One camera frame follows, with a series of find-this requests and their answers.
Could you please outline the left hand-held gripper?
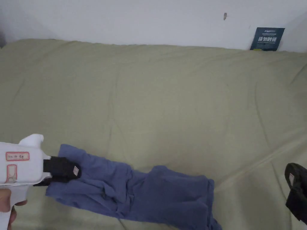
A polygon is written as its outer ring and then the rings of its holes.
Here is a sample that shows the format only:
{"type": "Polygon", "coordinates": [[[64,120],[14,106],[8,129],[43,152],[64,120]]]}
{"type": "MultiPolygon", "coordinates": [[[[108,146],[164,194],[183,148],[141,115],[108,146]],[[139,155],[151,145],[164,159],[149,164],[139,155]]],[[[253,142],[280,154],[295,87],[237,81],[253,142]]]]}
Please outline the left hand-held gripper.
{"type": "Polygon", "coordinates": [[[65,157],[47,156],[41,149],[41,134],[32,134],[18,144],[0,143],[0,189],[11,191],[10,206],[27,199],[30,186],[49,186],[79,179],[79,164],[65,157]]]}

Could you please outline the person's left hand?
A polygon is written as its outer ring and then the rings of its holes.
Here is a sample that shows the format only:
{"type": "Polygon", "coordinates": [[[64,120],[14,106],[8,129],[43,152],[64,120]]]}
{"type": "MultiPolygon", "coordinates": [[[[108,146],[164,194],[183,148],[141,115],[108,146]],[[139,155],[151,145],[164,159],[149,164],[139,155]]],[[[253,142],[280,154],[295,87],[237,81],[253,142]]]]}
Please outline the person's left hand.
{"type": "Polygon", "coordinates": [[[9,189],[0,190],[0,212],[10,212],[10,219],[8,225],[10,226],[16,219],[17,213],[14,207],[10,206],[11,191],[9,189]]]}

